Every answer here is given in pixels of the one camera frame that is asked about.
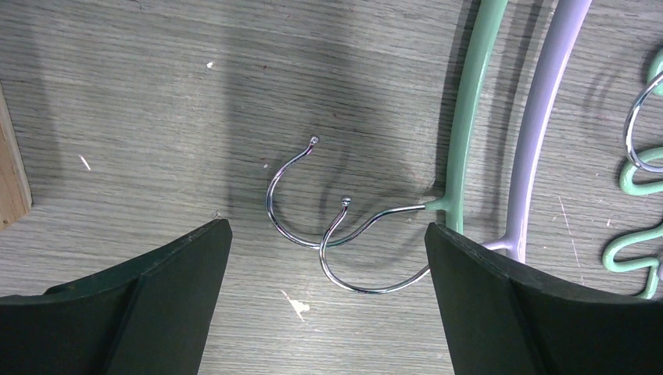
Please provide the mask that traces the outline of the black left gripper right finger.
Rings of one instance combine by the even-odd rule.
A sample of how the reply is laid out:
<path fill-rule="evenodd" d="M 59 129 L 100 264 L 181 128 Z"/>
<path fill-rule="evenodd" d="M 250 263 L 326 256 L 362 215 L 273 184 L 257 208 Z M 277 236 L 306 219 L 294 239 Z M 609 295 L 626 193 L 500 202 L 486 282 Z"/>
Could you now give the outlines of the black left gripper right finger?
<path fill-rule="evenodd" d="M 435 223 L 425 247 L 455 373 L 661 373 L 661 302 L 563 280 Z"/>

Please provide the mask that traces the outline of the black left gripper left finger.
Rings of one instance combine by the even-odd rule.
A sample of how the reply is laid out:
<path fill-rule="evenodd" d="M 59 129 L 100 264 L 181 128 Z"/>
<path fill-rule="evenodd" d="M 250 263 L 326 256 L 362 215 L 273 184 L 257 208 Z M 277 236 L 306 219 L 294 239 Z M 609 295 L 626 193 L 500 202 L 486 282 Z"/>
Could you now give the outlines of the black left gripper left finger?
<path fill-rule="evenodd" d="M 216 219 L 41 295 L 2 297 L 2 373 L 198 373 L 231 241 Z"/>

